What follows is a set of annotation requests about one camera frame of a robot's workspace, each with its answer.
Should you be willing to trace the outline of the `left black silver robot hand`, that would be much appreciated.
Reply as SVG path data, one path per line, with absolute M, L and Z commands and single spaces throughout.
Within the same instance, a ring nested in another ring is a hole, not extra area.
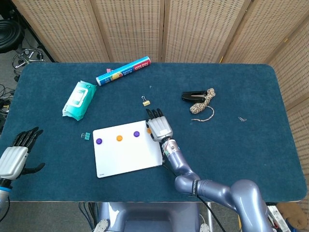
M 32 151 L 37 138 L 43 133 L 38 127 L 20 132 L 7 147 L 0 158 L 0 177 L 14 181 L 22 175 L 39 172 L 45 163 L 40 163 L 33 168 L 26 167 L 28 155 Z

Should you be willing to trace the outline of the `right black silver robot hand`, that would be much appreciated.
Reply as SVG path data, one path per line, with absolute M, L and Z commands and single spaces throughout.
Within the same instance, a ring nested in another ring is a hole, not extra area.
M 151 130 L 151 137 L 155 142 L 164 143 L 173 137 L 172 128 L 163 115 L 162 111 L 157 109 L 146 109 L 148 119 L 146 120 L 146 127 Z

